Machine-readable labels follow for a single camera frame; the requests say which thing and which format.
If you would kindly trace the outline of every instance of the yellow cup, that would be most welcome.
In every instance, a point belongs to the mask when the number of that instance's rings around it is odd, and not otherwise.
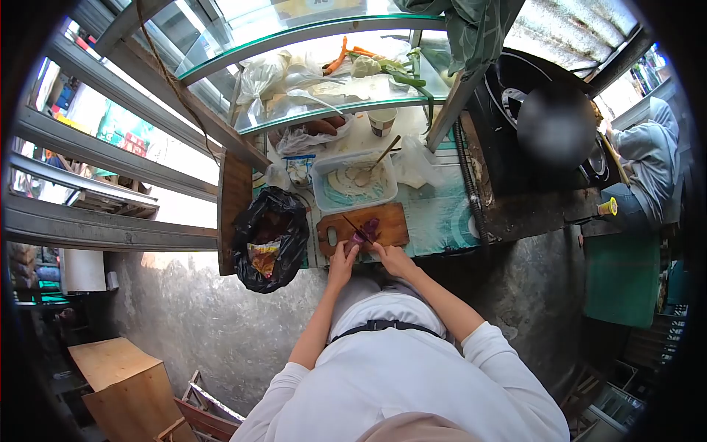
[[[609,201],[604,204],[599,204],[597,206],[597,213],[599,215],[614,215],[619,213],[619,206],[617,205],[616,198],[612,197]]]

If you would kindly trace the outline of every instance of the stove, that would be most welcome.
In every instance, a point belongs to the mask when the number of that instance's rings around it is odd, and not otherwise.
[[[603,187],[608,181],[610,168],[600,141],[581,167],[564,171],[536,162],[518,145],[515,118],[522,100],[549,81],[569,83],[583,93],[592,91],[592,86],[547,60],[504,48],[467,103],[498,197]]]

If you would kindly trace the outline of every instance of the gray hoodie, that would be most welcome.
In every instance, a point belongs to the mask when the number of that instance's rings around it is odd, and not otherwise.
[[[629,178],[631,191],[654,228],[663,223],[665,209],[677,183],[678,136],[677,121],[670,106],[653,97],[648,122],[611,133],[614,148],[621,157],[631,161],[635,172]]]

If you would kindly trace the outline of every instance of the spoon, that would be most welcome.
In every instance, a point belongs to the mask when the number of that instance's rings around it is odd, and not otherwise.
[[[294,88],[301,83],[322,83],[324,81],[331,81],[338,84],[346,84],[345,80],[340,80],[338,78],[329,78],[321,75],[316,75],[307,70],[304,66],[299,64],[292,64],[287,68],[287,76],[285,77],[285,85],[288,88]]]
[[[378,158],[378,160],[371,167],[369,167],[368,169],[360,170],[356,173],[356,176],[353,177],[353,183],[359,187],[363,187],[363,186],[367,185],[370,182],[370,174],[373,171],[373,168],[375,166],[377,166],[378,163],[380,163],[380,160],[382,160],[383,157],[385,157],[388,154],[388,152],[390,152],[390,149],[392,149],[393,146],[395,146],[398,141],[400,141],[400,135],[395,137],[393,142],[390,143],[390,146],[388,146],[388,149],[385,149],[383,154]]]
[[[321,101],[319,98],[316,98],[316,97],[312,96],[312,94],[310,94],[310,93],[307,92],[307,91],[303,91],[302,89],[294,89],[294,90],[292,90],[292,91],[287,91],[287,95],[290,96],[290,97],[302,97],[302,98],[307,98],[308,100],[314,101],[314,102],[316,102],[316,103],[319,103],[319,104],[321,104],[321,105],[324,105],[324,106],[328,107],[329,109],[335,110],[335,111],[337,112],[337,114],[339,114],[339,115],[343,115],[343,114],[344,114],[341,110],[336,109],[334,106],[330,105],[329,103],[326,103],[326,102],[324,102],[324,101]]]

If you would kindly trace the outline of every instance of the concrete floor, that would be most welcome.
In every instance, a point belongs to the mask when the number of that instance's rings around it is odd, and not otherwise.
[[[578,360],[584,258],[578,228],[492,248],[490,260],[430,257],[433,278],[498,325],[521,359],[561,400]],[[105,336],[122,335],[164,360],[175,394],[195,369],[206,389],[247,414],[319,301],[325,270],[300,270],[270,294],[220,277],[215,252],[107,253],[120,289],[101,308]]]

